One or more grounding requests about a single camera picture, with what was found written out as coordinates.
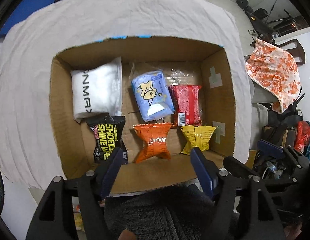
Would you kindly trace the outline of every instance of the black package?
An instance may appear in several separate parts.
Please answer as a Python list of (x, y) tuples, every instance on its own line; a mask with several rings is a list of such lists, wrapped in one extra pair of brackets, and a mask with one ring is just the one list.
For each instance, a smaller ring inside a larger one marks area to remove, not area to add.
[(105, 114), (86, 118), (86, 123), (94, 132), (96, 139), (95, 163), (107, 160), (115, 147), (121, 147), (123, 150), (123, 164), (128, 163), (127, 150), (122, 140), (125, 121), (125, 116), (105, 116)]

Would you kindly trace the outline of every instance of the orange package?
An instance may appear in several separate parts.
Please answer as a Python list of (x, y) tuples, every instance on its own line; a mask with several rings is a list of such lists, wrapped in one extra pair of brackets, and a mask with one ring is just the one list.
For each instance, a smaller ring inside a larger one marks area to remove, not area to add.
[(171, 122), (133, 125), (138, 137), (147, 143), (139, 152), (134, 161), (135, 163), (140, 163), (153, 156), (170, 160), (170, 154), (166, 145), (166, 137), (171, 125)]

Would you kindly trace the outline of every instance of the cartoon bear illustration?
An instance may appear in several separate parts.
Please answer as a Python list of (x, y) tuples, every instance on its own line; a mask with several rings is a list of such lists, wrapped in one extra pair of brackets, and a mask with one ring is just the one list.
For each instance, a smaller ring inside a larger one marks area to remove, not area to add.
[(141, 97), (144, 100), (148, 100), (148, 104), (151, 105), (153, 99), (158, 94), (159, 97), (162, 96), (162, 93), (158, 93), (157, 89), (154, 88), (153, 82), (150, 80), (147, 83), (140, 83), (138, 89), (141, 89)]

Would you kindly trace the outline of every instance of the blue package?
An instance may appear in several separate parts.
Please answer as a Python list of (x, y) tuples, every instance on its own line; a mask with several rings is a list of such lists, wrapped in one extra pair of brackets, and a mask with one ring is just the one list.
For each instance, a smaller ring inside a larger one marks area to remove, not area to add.
[(174, 113), (174, 105), (162, 71), (144, 73), (132, 80), (136, 102), (145, 122)]

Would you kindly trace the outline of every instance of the floral pattern fabric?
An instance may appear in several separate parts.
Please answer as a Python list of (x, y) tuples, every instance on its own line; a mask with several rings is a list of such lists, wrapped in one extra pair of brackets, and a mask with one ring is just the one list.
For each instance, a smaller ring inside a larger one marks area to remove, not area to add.
[(279, 102), (273, 103), (273, 110), (278, 113), (284, 112), (299, 95), (296, 61), (281, 48), (257, 39), (246, 70), (251, 79), (278, 98)]

